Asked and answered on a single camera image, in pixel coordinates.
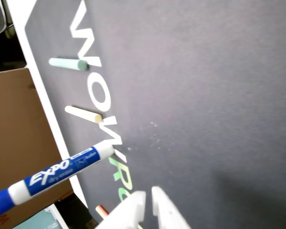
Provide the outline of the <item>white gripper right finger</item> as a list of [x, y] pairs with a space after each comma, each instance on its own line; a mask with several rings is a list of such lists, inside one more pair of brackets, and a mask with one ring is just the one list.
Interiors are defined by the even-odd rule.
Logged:
[[176, 205], [159, 187], [152, 187], [153, 215], [158, 218], [159, 229], [190, 229]]

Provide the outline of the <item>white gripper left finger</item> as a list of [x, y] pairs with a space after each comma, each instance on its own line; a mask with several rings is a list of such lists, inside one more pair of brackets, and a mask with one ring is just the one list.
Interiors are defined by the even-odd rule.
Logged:
[[146, 192], [135, 191], [123, 200], [96, 229], [138, 229], [145, 214]]

